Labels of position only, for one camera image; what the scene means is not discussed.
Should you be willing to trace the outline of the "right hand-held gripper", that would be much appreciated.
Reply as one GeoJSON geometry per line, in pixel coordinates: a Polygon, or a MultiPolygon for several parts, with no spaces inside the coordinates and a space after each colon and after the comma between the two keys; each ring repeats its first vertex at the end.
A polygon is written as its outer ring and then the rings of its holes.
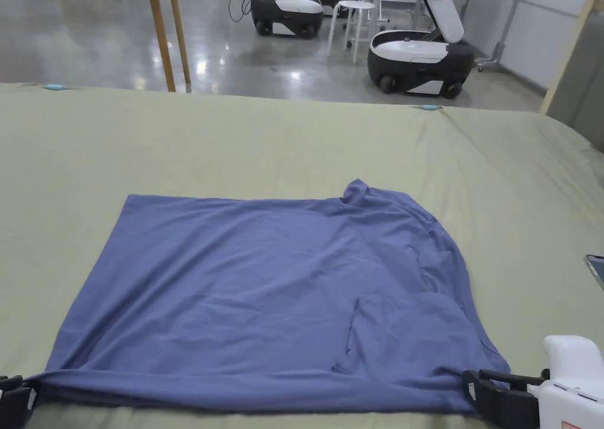
{"type": "Polygon", "coordinates": [[[498,428],[603,428],[603,356],[578,335],[544,339],[549,369],[539,376],[463,372],[464,395],[498,428]],[[537,397],[528,386],[538,386],[537,397]]]}

